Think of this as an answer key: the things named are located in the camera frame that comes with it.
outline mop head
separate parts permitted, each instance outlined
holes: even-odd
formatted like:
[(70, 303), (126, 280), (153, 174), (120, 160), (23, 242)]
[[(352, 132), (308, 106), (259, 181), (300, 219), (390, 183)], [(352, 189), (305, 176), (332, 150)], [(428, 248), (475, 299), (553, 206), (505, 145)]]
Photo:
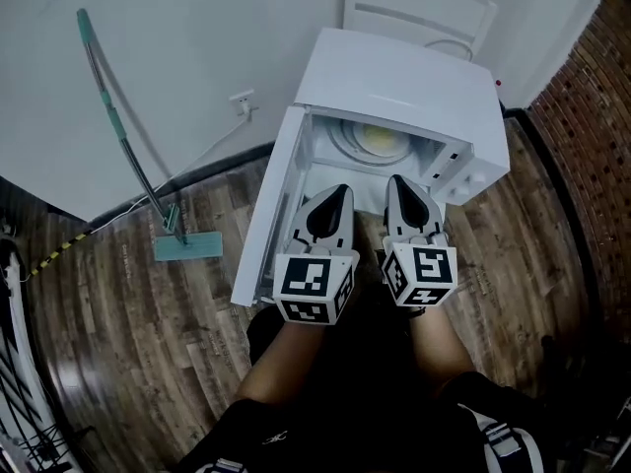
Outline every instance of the mop head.
[(221, 257), (224, 254), (221, 232), (186, 235), (186, 244), (175, 236), (158, 236), (154, 243), (156, 261), (181, 261)]

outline white wall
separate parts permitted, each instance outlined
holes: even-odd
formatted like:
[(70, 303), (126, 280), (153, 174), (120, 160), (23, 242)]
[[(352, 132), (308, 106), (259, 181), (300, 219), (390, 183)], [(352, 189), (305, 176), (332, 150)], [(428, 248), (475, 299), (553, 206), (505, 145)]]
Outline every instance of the white wall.
[(491, 1), (498, 15), (475, 62), (501, 81), (498, 96), (506, 107), (527, 107), (561, 67), (600, 0)]
[[(525, 106), (597, 0), (493, 1), (498, 16), (477, 62), (502, 80), (506, 106)], [(273, 140), (317, 31), (340, 26), (342, 3), (0, 0), (0, 175), (86, 220), (141, 192), (88, 68), (76, 25), (80, 7), (150, 136), (145, 146), (121, 114), (158, 184), (234, 126), (227, 98), (244, 89), (255, 88), (260, 110), (210, 161)]]

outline fiducial marker cube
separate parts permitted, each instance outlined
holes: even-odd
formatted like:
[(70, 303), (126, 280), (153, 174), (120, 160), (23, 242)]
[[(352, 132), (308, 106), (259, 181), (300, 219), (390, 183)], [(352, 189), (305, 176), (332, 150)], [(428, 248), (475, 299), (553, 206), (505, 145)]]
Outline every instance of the fiducial marker cube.
[(397, 306), (437, 306), (457, 287), (456, 248), (392, 243), (382, 265)]
[(273, 298), (285, 320), (335, 324), (355, 287), (359, 254), (277, 254)]

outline wooden floor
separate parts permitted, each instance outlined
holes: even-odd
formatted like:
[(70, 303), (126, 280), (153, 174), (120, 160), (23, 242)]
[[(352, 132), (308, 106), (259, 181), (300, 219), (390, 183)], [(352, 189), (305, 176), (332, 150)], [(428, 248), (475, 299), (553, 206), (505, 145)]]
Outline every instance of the wooden floor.
[[(511, 173), (448, 209), (459, 287), (447, 309), (479, 369), (537, 394), (540, 339), (570, 348), (587, 315), (576, 248), (554, 189), (516, 123)], [(191, 232), (219, 230), (222, 259), (156, 263), (145, 208), (65, 252), (28, 293), (40, 352), (70, 423), (95, 426), (83, 448), (99, 471), (161, 471), (207, 433), (248, 370), (253, 311), (230, 305), (266, 160), (180, 193)], [(21, 240), (31, 264), (82, 228), (38, 212)], [(361, 215), (381, 245), (381, 218)], [(362, 247), (364, 262), (375, 257)]]

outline yellow black striped cable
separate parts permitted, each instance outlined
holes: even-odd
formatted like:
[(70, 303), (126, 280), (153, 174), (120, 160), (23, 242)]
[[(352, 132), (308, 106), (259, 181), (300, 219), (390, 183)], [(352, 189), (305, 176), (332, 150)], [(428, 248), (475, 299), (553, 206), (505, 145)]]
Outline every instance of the yellow black striped cable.
[(53, 259), (56, 259), (57, 257), (59, 257), (59, 254), (61, 254), (64, 250), (68, 250), (75, 243), (84, 239), (85, 237), (88, 237), (93, 232), (94, 230), (87, 230), (86, 232), (83, 232), (80, 235), (76, 235), (71, 240), (64, 241), (48, 257), (46, 257), (43, 261), (41, 261), (38, 266), (36, 266), (33, 270), (31, 270), (31, 273), (27, 276), (27, 279), (37, 275), (41, 270), (43, 270), (46, 266), (48, 266), (52, 262)]

